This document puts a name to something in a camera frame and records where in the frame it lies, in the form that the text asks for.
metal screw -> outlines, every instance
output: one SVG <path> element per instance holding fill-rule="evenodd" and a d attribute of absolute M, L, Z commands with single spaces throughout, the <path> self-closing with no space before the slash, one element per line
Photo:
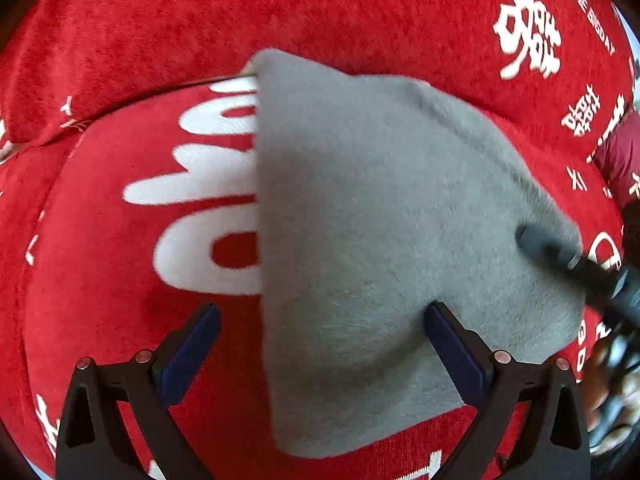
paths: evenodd
<path fill-rule="evenodd" d="M 499 363 L 503 365 L 511 362 L 511 354 L 509 352 L 505 352 L 504 350 L 497 350 L 494 352 L 494 358 Z"/>
<path fill-rule="evenodd" d="M 85 370 L 90 365 L 91 365 L 90 357 L 81 357 L 78 359 L 78 362 L 76 363 L 76 368 L 78 368 L 78 370 Z"/>
<path fill-rule="evenodd" d="M 149 361 L 151 361 L 152 355 L 153 354 L 151 353 L 151 350 L 141 350 L 136 354 L 136 361 L 141 365 L 144 363 L 148 363 Z"/>
<path fill-rule="evenodd" d="M 567 361 L 564 357 L 559 357 L 558 359 L 556 359 L 556 366 L 564 371 L 567 371 L 569 368 L 571 368 L 569 361 Z"/>

blue gripper pad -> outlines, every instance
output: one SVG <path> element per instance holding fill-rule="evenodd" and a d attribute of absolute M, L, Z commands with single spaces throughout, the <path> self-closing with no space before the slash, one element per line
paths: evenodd
<path fill-rule="evenodd" d="M 441 302 L 431 303 L 425 310 L 424 331 L 463 402 L 482 409 L 494 378 L 491 350 L 477 333 L 465 330 Z"/>
<path fill-rule="evenodd" d="M 162 342 L 154 366 L 154 383 L 166 407 L 182 401 L 218 338 L 221 325 L 219 308 L 205 303 L 180 330 Z"/>

white letter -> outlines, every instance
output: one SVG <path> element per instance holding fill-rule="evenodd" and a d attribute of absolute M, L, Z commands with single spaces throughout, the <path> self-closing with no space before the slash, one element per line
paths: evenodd
<path fill-rule="evenodd" d="M 587 337 L 587 324 L 582 320 L 580 322 L 580 329 L 578 330 L 578 345 L 584 343 L 584 339 Z"/>
<path fill-rule="evenodd" d="M 242 135 L 255 131 L 255 114 L 243 117 L 223 117 L 224 112 L 235 108 L 255 106 L 255 94 L 219 97 L 189 108 L 178 119 L 178 124 L 190 134 Z"/>
<path fill-rule="evenodd" d="M 434 451 L 429 456 L 429 465 L 427 467 L 423 467 L 414 471 L 413 473 L 409 473 L 408 475 L 401 476 L 396 478 L 396 480 L 415 480 L 417 478 L 421 478 L 425 475 L 428 475 L 428 479 L 434 478 L 438 469 L 440 469 L 440 463 L 442 462 L 442 450 L 439 449 Z"/>
<path fill-rule="evenodd" d="M 257 88 L 258 78 L 255 75 L 251 75 L 216 81 L 209 87 L 209 90 L 220 92 L 221 94 L 231 94 L 235 92 L 255 92 Z"/>
<path fill-rule="evenodd" d="M 260 294 L 260 266 L 228 269 L 210 256 L 215 240 L 253 233 L 257 227 L 255 203 L 187 215 L 162 233 L 154 250 L 154 269 L 167 285 L 176 288 L 232 296 Z"/>
<path fill-rule="evenodd" d="M 600 266 L 604 270 L 609 270 L 611 268 L 611 266 L 615 266 L 617 269 L 619 269 L 620 265 L 622 263 L 622 258 L 620 257 L 620 252 L 618 251 L 618 248 L 616 247 L 615 243 L 613 243 L 612 238 L 605 232 L 601 232 L 598 236 L 595 237 L 595 240 L 593 241 L 593 244 L 591 244 L 591 249 L 589 250 L 588 258 L 592 262 L 598 263 L 598 258 L 596 256 L 596 250 L 598 249 L 598 246 L 602 242 L 607 242 L 611 246 L 611 250 L 613 251 L 613 255 L 610 256 L 606 261 L 604 261 L 604 263 L 600 264 Z"/>
<path fill-rule="evenodd" d="M 577 367 L 575 367 L 575 371 L 579 372 L 582 370 L 582 367 L 584 366 L 584 358 L 587 355 L 587 349 L 583 348 L 582 350 L 580 350 L 579 354 L 578 354 L 578 365 Z"/>
<path fill-rule="evenodd" d="M 253 150 L 183 144 L 174 149 L 174 159 L 187 171 L 133 182 L 122 192 L 123 199 L 159 205 L 256 193 Z"/>
<path fill-rule="evenodd" d="M 596 339 L 602 339 L 603 337 L 608 336 L 610 332 L 611 329 L 607 328 L 607 326 L 603 322 L 600 322 L 596 327 Z"/>

red pillow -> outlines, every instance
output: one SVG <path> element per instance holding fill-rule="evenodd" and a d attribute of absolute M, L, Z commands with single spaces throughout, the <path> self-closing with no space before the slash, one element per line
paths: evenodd
<path fill-rule="evenodd" d="M 269 47 L 426 80 L 583 160 L 632 96 L 610 0 L 39 0 L 0 57 L 6 137 L 45 144 Z"/>
<path fill-rule="evenodd" d="M 254 111 L 246 108 L 254 90 L 235 80 L 142 100 L 95 121 L 77 145 L 78 136 L 27 148 L 0 167 L 0 248 L 10 250 L 0 257 L 0 290 L 2 300 L 12 302 L 2 304 L 0 316 L 0 340 L 12 356 L 0 369 L 0 418 L 48 474 L 76 360 L 90 355 L 104 364 L 154 348 L 203 300 L 220 307 L 223 331 L 172 415 L 220 480 L 392 480 L 433 473 L 471 423 L 474 410 L 467 406 L 324 460 L 292 457 L 274 446 L 260 296 L 250 273 L 243 276 L 258 264 L 255 232 L 237 222 L 255 207 L 255 195 L 230 186 L 244 174 L 241 155 L 254 145 Z M 211 113 L 206 132 L 180 126 L 181 115 L 195 108 Z M 593 164 L 539 150 L 508 120 L 487 115 L 577 223 L 585 251 L 601 264 L 618 263 L 620 218 Z M 185 179 L 198 185 L 185 186 Z M 158 273 L 154 256 L 167 248 L 176 266 Z M 175 272 L 194 260 L 201 262 L 200 276 L 212 276 L 204 286 Z M 233 289 L 214 279 L 220 272 L 236 276 Z M 599 321 L 586 311 L 577 340 L 562 352 L 578 373 Z M 134 427 L 131 411 L 124 415 Z M 500 453 L 510 452 L 523 415 L 514 418 Z M 152 469 L 139 433 L 133 443 Z M 497 474 L 494 462 L 487 478 Z"/>
<path fill-rule="evenodd" d="M 640 198 L 640 114 L 634 108 L 596 151 L 593 163 L 620 211 Z"/>

red blanket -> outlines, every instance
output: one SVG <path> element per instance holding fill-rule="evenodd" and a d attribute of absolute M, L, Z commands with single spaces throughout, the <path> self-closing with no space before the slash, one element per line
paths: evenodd
<path fill-rule="evenodd" d="M 208 86 L 139 102 L 81 136 L 84 120 L 153 89 L 234 73 L 263 46 L 347 72 L 424 78 L 489 110 L 577 222 L 584 249 L 605 266 L 619 263 L 617 209 L 585 162 L 631 96 L 629 47 L 609 0 L 39 0 L 0 59 L 4 138 L 38 146 L 0 167 L 0 416 L 46 472 L 76 359 L 127 359 L 205 298 L 221 307 L 225 329 L 174 415 L 221 480 L 428 478 L 471 421 L 463 408 L 328 460 L 279 453 L 260 362 L 259 296 L 182 290 L 154 272 L 170 225 L 254 197 L 145 206 L 125 202 L 124 187 L 182 171 L 172 157 L 179 145 L 246 150 L 252 135 L 194 136 L 178 126 L 181 113 L 216 97 Z M 257 263 L 253 234 L 212 232 L 200 243 L 217 266 Z M 597 323 L 587 314 L 566 351 L 577 372 Z M 494 463 L 488 476 L 496 473 Z"/>

